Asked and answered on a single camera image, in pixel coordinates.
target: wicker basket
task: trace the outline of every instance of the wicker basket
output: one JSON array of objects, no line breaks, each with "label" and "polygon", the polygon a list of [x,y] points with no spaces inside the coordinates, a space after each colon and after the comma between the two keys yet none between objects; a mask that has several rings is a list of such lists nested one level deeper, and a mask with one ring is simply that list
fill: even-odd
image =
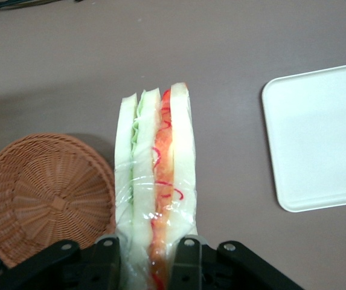
[{"label": "wicker basket", "polygon": [[115,230],[114,174],[80,140],[36,134],[0,153],[0,258],[9,267],[54,242],[81,248]]}]

